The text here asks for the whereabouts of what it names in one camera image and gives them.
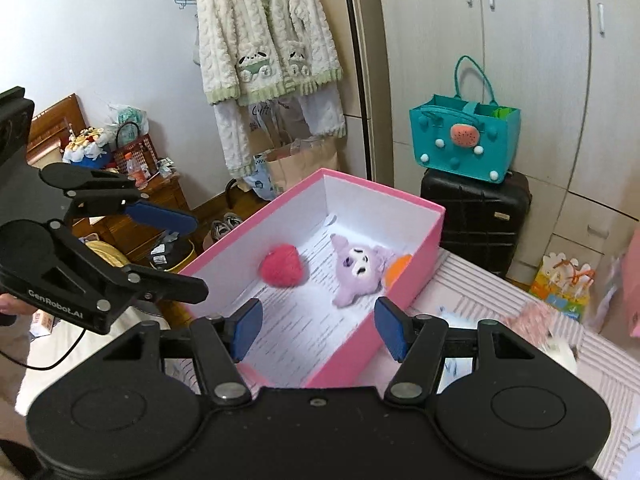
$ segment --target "red pompom ball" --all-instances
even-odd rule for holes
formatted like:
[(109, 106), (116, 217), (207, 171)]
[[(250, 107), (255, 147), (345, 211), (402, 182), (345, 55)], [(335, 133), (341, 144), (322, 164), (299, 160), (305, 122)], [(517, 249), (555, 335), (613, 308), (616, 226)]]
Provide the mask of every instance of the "red pompom ball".
[(303, 275), (300, 255), (293, 245), (276, 247), (260, 264), (260, 276), (267, 285), (296, 286), (302, 281)]

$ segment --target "fluffy white jacket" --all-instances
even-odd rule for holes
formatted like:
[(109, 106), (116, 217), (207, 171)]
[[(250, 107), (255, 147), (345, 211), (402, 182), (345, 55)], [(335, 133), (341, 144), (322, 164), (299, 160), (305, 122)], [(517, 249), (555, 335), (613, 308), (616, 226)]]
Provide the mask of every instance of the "fluffy white jacket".
[(210, 104), (308, 95), (342, 77), (320, 0), (197, 0), (197, 6)]

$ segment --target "black suitcase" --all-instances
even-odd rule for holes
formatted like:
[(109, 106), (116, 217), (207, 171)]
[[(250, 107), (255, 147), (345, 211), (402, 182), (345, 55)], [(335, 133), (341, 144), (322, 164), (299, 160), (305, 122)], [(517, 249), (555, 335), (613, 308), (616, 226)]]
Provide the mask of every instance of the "black suitcase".
[(529, 207), (527, 177), (509, 172), (501, 184), (427, 170), (420, 196), (446, 208), (441, 247), (504, 278)]

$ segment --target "woven basket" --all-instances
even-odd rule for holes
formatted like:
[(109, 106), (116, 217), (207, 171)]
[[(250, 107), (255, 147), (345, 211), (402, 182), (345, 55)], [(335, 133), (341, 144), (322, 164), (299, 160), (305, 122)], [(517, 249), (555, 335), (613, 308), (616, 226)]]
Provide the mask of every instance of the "woven basket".
[(124, 159), (124, 156), (127, 153), (132, 153), (133, 158), (135, 158), (141, 165), (146, 164), (145, 157), (142, 153), (142, 146), (146, 146), (148, 148), (157, 166), (159, 158), (158, 158), (158, 154), (156, 153), (154, 144), (153, 142), (151, 142), (151, 137), (149, 137), (149, 134), (140, 136), (140, 127), (138, 126), (137, 123), (133, 121), (127, 121), (118, 128), (118, 131), (116, 133), (116, 146), (118, 145), (118, 138), (120, 137), (120, 132), (122, 131), (123, 127), (127, 126), (128, 124), (132, 124), (133, 126), (136, 127), (136, 130), (138, 131), (138, 137), (135, 140), (132, 140), (126, 146), (123, 146), (122, 148), (118, 148), (117, 150), (114, 150), (113, 160), (118, 165), (118, 169), (120, 170), (120, 172), (124, 174), (127, 173), (127, 161)]

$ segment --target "white wardrobe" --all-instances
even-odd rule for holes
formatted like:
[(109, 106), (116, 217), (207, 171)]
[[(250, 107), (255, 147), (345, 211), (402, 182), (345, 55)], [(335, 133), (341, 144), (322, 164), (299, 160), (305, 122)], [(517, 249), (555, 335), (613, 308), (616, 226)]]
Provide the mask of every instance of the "white wardrobe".
[[(500, 104), (522, 110), (512, 165), (532, 207), (510, 277), (530, 283), (543, 254), (597, 267), (640, 218), (640, 0), (382, 0), (389, 60), (395, 185), (420, 193), (408, 112), (453, 95), (453, 68), (472, 56)], [(462, 97), (486, 98), (472, 70)]]

